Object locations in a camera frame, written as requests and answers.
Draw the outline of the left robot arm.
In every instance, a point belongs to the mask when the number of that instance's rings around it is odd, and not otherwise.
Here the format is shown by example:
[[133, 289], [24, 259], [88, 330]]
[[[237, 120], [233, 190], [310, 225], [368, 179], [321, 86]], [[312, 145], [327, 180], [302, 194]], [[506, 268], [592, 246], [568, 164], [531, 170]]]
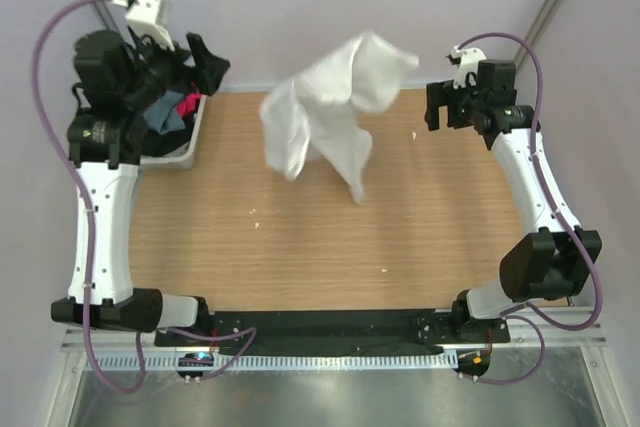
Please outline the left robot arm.
[[230, 67], [202, 37], [162, 48], [151, 38], [130, 45], [110, 30], [92, 32], [75, 47], [78, 107], [63, 158], [78, 190], [75, 269], [64, 298], [52, 303], [53, 321], [95, 329], [153, 332], [177, 327], [189, 346], [204, 345], [211, 321], [199, 297], [136, 288], [129, 265], [129, 230], [142, 147], [143, 113], [172, 87], [212, 95]]

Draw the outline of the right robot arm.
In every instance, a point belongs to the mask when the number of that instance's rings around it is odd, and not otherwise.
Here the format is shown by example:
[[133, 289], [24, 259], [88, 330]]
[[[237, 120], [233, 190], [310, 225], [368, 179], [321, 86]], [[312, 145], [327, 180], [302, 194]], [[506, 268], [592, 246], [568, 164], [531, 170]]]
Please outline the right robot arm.
[[516, 66], [489, 60], [478, 49], [451, 53], [453, 79], [426, 87], [425, 121], [440, 127], [447, 111], [453, 129], [473, 128], [503, 169], [514, 197], [523, 236], [503, 257], [498, 277], [454, 302], [452, 334], [472, 343], [503, 313], [528, 301], [553, 301], [579, 294], [586, 284], [602, 241], [585, 230], [567, 206], [543, 148], [534, 109], [517, 102]]

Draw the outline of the white t shirt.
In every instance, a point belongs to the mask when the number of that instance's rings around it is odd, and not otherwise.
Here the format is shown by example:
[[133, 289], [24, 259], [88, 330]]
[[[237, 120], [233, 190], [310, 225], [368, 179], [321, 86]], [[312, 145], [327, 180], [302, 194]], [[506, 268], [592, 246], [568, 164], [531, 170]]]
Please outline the white t shirt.
[[266, 165], [293, 181], [323, 158], [363, 203], [373, 137], [359, 116], [386, 112], [418, 67], [418, 55], [365, 31], [294, 74], [259, 108]]

